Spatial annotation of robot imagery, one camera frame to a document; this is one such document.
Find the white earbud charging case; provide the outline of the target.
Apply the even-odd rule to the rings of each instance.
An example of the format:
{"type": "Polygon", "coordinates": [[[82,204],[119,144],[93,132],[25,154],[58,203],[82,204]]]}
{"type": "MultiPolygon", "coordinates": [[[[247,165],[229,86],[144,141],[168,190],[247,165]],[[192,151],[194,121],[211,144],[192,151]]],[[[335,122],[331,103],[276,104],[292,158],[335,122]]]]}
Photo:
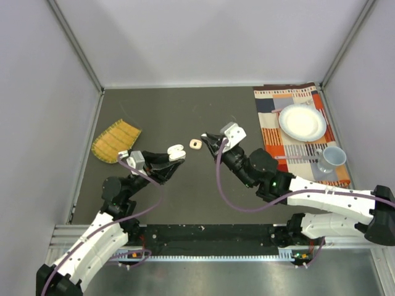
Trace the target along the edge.
{"type": "Polygon", "coordinates": [[[168,159],[173,162],[186,158],[186,152],[182,144],[176,144],[167,149],[168,159]]]}

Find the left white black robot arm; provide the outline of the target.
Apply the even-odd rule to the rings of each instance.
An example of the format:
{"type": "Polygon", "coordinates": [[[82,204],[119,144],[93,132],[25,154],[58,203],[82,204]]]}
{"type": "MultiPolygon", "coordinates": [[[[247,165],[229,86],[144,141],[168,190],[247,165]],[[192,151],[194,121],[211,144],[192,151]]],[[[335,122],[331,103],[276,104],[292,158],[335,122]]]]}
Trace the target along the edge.
{"type": "Polygon", "coordinates": [[[37,295],[83,295],[98,271],[112,255],[126,244],[138,241],[138,217],[149,207],[135,213],[131,197],[148,184],[160,187],[185,162],[181,144],[169,147],[164,154],[124,150],[118,163],[130,174],[108,177],[102,184],[103,206],[88,229],[52,265],[43,264],[36,274],[37,295]]]}

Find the pink earbud charging case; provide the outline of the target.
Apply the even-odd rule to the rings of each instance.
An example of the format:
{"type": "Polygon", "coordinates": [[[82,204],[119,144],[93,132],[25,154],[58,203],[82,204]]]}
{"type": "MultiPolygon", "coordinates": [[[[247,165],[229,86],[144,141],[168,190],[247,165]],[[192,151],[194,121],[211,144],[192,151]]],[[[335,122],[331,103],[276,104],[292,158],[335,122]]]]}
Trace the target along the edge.
{"type": "Polygon", "coordinates": [[[194,150],[200,150],[202,147],[202,141],[198,139],[192,139],[189,142],[189,147],[194,150]]]}

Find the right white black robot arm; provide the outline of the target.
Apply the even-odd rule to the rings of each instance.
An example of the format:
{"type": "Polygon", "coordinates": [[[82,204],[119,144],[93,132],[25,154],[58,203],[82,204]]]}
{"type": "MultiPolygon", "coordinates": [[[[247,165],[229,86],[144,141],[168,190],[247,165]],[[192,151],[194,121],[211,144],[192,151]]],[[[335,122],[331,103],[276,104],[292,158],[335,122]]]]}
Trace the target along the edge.
{"type": "Polygon", "coordinates": [[[283,231],[295,244],[322,237],[364,237],[371,243],[394,246],[394,196],[390,188],[376,186],[358,191],[316,183],[278,169],[278,161],[262,148],[246,155],[240,141],[224,135],[204,133],[202,142],[215,159],[219,194],[231,208],[255,213],[276,204],[316,208],[321,214],[297,213],[283,231]],[[266,204],[260,208],[241,208],[225,195],[220,166],[224,164],[247,188],[257,188],[256,196],[266,204]]]}

